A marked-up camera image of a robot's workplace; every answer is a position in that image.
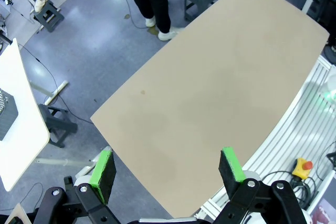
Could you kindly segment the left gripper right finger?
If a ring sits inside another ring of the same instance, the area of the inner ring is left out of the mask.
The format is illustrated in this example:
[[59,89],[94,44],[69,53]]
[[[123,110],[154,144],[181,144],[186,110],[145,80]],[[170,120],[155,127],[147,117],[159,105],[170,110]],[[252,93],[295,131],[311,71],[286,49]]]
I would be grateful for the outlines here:
[[248,213],[259,213],[265,223],[307,223],[297,198],[285,180],[270,186],[248,178],[232,147],[220,151],[218,170],[229,202],[214,223],[242,223]]

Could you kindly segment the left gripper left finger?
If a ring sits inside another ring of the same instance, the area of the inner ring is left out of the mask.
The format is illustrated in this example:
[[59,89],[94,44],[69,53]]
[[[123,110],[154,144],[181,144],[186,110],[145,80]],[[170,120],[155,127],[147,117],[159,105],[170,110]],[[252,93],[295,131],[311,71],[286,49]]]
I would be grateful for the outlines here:
[[80,217],[92,223],[120,223],[108,207],[116,173],[113,152],[102,151],[87,183],[75,186],[65,177],[65,188],[46,190],[34,223],[74,223]]

